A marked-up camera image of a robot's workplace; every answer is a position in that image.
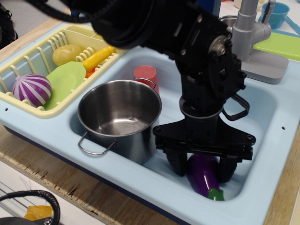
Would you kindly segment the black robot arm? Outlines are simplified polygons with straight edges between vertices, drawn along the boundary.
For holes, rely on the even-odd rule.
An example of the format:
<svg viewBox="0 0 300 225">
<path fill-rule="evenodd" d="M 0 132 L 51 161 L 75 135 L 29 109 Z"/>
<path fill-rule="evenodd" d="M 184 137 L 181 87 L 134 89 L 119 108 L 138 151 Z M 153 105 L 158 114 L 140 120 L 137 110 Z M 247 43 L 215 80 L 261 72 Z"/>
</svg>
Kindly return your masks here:
<svg viewBox="0 0 300 225">
<path fill-rule="evenodd" d="M 245 117 L 249 103 L 238 95 L 246 74 L 232 53 L 227 26 L 194 0 L 66 0 L 74 17 L 44 0 L 31 5 L 44 14 L 69 23 L 91 23 L 94 31 L 115 47 L 148 47 L 174 60 L 181 75 L 180 110 L 184 119 L 153 129 L 178 175 L 184 175 L 187 153 L 220 158 L 217 178 L 228 182 L 239 162 L 252 158 L 255 137 L 225 124 L 220 114 L 231 98 L 244 110 L 226 115 L 230 121 Z"/>
</svg>

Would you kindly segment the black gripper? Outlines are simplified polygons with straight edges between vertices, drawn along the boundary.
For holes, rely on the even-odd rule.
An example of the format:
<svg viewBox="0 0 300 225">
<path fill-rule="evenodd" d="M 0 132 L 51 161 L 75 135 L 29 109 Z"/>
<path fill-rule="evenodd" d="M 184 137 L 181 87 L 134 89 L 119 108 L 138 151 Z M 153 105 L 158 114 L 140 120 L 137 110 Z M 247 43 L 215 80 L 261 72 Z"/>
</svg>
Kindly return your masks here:
<svg viewBox="0 0 300 225">
<path fill-rule="evenodd" d="M 181 98 L 180 110 L 184 119 L 153 128 L 156 147 L 167 155 L 179 176 L 186 173 L 188 153 L 218 156 L 218 181 L 229 182 L 237 163 L 252 159 L 255 137 L 227 125 L 220 118 L 222 106 L 203 114 Z"/>
</svg>

